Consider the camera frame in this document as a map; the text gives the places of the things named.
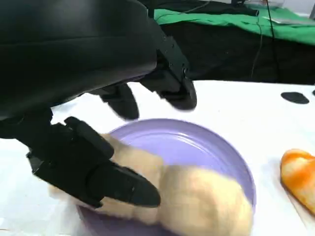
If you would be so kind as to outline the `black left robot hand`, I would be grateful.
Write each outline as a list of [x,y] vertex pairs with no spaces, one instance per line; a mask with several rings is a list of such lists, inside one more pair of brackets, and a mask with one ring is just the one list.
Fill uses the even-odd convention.
[[154,208],[160,195],[150,180],[115,164],[114,148],[85,122],[52,124],[51,109],[90,93],[137,119],[128,82],[179,110],[194,109],[189,63],[154,15],[154,1],[0,3],[0,136],[29,148],[35,176],[93,208],[104,197]]

